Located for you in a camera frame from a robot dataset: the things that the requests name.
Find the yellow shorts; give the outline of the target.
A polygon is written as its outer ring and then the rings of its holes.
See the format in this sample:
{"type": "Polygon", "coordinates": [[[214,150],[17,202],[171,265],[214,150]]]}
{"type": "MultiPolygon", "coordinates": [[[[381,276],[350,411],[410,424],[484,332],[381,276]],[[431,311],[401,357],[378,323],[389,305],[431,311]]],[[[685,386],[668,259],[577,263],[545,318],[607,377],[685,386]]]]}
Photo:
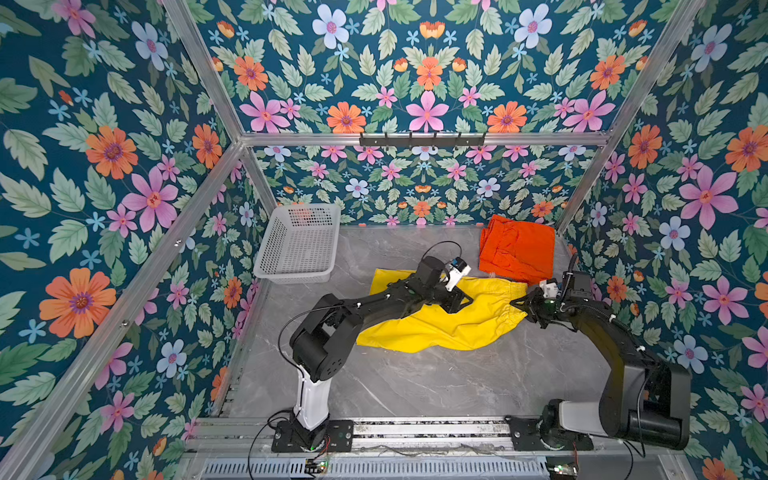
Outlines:
{"type": "Polygon", "coordinates": [[[358,346],[415,354],[431,347],[473,351],[514,330],[526,313],[511,305],[527,285],[503,278],[464,278],[458,288],[473,302],[455,314],[425,305],[403,319],[385,321],[359,334],[358,346]]]}

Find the orange shorts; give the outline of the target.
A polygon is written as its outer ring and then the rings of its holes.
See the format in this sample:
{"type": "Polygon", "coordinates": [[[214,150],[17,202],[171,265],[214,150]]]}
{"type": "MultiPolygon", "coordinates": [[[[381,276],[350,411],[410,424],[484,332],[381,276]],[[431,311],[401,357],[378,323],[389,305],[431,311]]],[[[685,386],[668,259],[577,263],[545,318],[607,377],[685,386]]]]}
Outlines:
{"type": "Polygon", "coordinates": [[[553,277],[555,230],[494,215],[481,232],[479,269],[529,285],[553,277]]]}

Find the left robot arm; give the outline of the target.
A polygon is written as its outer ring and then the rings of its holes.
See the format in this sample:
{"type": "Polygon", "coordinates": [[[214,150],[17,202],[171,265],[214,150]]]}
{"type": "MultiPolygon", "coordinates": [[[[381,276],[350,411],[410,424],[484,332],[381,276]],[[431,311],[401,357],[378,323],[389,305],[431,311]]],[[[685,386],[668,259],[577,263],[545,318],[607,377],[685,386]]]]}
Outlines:
{"type": "Polygon", "coordinates": [[[291,439],[312,451],[326,441],[332,378],[345,365],[359,335],[385,322],[401,320],[424,306],[456,314],[473,303],[458,283],[471,271],[456,257],[443,262],[423,256],[415,272],[366,297],[323,296],[291,335],[287,359],[298,374],[297,398],[288,421],[291,439]]]}

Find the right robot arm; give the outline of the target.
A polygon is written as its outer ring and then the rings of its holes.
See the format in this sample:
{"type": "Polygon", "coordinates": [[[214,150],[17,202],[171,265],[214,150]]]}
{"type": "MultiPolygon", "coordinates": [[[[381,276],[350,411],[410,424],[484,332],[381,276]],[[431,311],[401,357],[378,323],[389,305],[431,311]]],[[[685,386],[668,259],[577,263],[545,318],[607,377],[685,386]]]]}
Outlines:
{"type": "Polygon", "coordinates": [[[691,374],[640,345],[607,304],[576,290],[548,298],[536,287],[510,305],[543,329],[557,324],[584,335],[609,368],[598,400],[545,405],[526,434],[534,445],[589,449],[600,437],[678,451],[688,446],[691,374]]]}

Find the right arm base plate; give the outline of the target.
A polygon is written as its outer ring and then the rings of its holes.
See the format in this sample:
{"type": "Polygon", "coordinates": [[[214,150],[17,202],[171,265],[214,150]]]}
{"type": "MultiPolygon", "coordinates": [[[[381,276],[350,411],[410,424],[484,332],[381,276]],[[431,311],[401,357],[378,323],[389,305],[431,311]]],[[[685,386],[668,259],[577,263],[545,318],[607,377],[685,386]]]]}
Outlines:
{"type": "Polygon", "coordinates": [[[592,451],[592,439],[583,433],[562,430],[542,418],[505,416],[515,451],[592,451]]]}

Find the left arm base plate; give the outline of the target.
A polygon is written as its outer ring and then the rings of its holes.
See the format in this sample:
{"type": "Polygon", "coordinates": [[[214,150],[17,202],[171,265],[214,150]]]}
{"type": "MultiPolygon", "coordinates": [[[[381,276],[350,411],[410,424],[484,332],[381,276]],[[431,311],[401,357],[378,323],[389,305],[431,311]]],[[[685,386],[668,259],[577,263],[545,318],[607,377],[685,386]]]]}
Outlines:
{"type": "Polygon", "coordinates": [[[352,420],[326,420],[308,430],[297,420],[281,420],[273,435],[273,453],[350,452],[355,423],[352,420]]]}

